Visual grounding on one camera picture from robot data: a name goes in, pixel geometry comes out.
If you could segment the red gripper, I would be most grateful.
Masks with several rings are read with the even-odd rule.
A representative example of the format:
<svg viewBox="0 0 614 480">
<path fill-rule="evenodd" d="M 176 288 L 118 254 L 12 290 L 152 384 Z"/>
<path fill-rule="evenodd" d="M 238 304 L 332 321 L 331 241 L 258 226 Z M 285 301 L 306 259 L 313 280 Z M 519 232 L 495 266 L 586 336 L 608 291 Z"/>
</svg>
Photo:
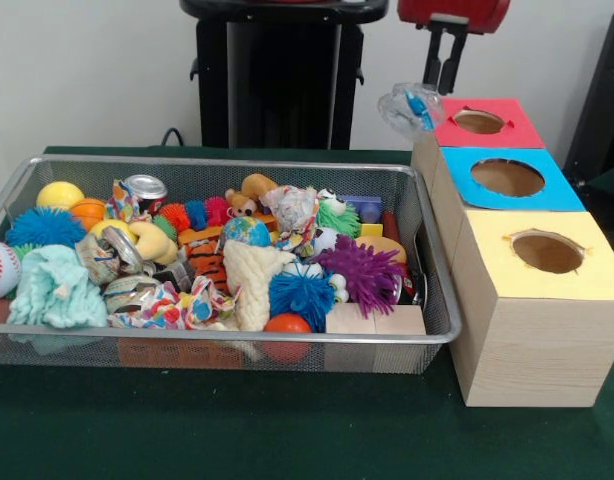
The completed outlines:
<svg viewBox="0 0 614 480">
<path fill-rule="evenodd" d="M 439 50 L 443 27 L 457 27 L 473 34 L 492 34 L 501 25 L 511 2 L 509 0 L 399 0 L 399 19 L 428 28 L 430 41 L 423 73 L 423 83 L 436 88 L 442 63 Z M 439 93 L 448 95 L 454 91 L 457 72 L 466 44 L 466 31 L 452 31 L 454 41 L 449 57 L 445 60 L 439 80 Z"/>
</svg>

